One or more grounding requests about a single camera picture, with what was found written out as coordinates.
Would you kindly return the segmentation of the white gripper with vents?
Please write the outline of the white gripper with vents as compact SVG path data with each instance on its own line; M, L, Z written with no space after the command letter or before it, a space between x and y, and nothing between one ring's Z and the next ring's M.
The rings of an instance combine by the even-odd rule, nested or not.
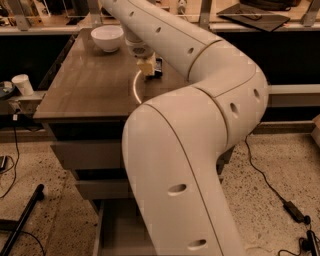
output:
M137 66L144 76L153 76L155 74L156 57L154 50L149 47L140 38L125 38L125 43L129 53L137 60Z

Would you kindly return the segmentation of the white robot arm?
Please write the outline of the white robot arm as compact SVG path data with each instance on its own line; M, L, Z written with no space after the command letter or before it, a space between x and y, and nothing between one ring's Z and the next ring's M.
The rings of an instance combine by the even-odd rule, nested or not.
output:
M142 103L123 130L125 169L155 251L246 256L216 170L268 102L268 83L221 37L147 0L102 0L189 84Z

